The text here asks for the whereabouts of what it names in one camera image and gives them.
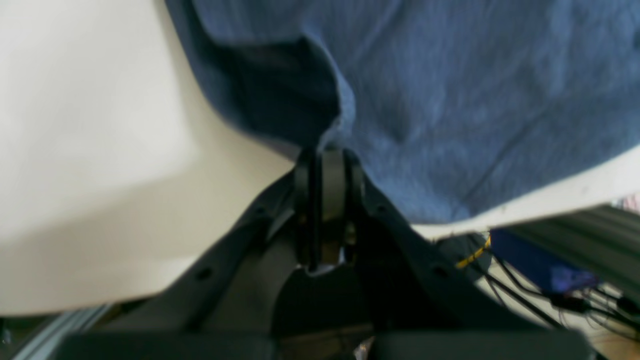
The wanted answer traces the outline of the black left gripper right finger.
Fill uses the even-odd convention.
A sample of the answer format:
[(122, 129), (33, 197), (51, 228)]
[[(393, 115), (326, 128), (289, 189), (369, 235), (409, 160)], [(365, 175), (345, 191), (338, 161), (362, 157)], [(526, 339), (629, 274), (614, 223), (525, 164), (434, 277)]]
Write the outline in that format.
[(371, 360), (594, 360), (580, 333), (501, 307), (367, 185), (348, 151), (320, 155), (320, 264), (354, 267)]

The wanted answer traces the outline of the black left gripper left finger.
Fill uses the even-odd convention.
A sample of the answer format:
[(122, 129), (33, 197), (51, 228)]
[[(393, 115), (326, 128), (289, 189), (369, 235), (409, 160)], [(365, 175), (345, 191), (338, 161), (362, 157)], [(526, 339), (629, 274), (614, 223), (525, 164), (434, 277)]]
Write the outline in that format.
[(57, 360), (274, 360), (272, 321), (298, 265), (318, 268), (318, 153), (258, 195), (162, 294), (105, 328), (68, 336)]

